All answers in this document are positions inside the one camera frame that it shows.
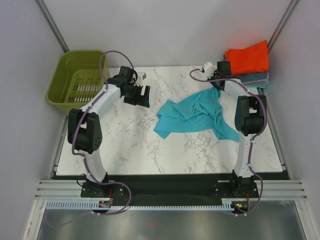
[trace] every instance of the green laundry basket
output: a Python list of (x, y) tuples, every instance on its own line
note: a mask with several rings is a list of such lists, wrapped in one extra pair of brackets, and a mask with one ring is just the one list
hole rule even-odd
[[(60, 58), (52, 77), (46, 99), (64, 114), (80, 109), (92, 100), (104, 85), (99, 70), (102, 51), (70, 51)], [(107, 59), (102, 61), (103, 73), (109, 78)]]

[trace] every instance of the orange cloth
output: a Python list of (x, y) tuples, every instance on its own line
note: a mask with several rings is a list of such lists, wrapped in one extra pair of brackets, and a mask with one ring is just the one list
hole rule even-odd
[(230, 49), (225, 52), (225, 57), (230, 62), (232, 75), (269, 71), (266, 40), (245, 49)]

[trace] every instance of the white marble tabletop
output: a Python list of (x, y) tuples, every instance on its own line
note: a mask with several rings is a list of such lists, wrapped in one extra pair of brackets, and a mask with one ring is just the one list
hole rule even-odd
[[(143, 85), (151, 86), (150, 108), (123, 103), (122, 98), (100, 117), (103, 140), (99, 149), (109, 175), (231, 173), (238, 156), (237, 142), (218, 140), (211, 129), (171, 133), (166, 139), (154, 132), (157, 113), (168, 99), (177, 103), (212, 87), (210, 83), (197, 82), (189, 77), (194, 68), (136, 68), (137, 72), (146, 73)], [(118, 70), (111, 68), (110, 75), (117, 74)], [(235, 129), (236, 101), (222, 92), (219, 102), (226, 123)], [(256, 172), (282, 171), (268, 126), (257, 143), (253, 168)], [(85, 172), (83, 158), (72, 155), (71, 145), (65, 138), (56, 174), (80, 175)]]

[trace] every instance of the stack of folded clothing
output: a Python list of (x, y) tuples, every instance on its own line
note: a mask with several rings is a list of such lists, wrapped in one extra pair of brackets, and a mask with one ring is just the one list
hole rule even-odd
[(231, 74), (249, 88), (265, 88), (269, 82), (267, 41), (245, 49), (230, 49), (224, 60), (231, 65)]

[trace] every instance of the white wall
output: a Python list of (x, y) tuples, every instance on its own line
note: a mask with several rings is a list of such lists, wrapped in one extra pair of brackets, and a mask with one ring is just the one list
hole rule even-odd
[(0, 239), (19, 240), (62, 126), (45, 99), (62, 50), (33, 0), (2, 0), (0, 33)]
[[(44, 0), (71, 50), (137, 67), (202, 65), (269, 40), (290, 0)], [(110, 55), (110, 66), (128, 64)]]
[(270, 53), (267, 98), (320, 226), (320, 1), (300, 1)]

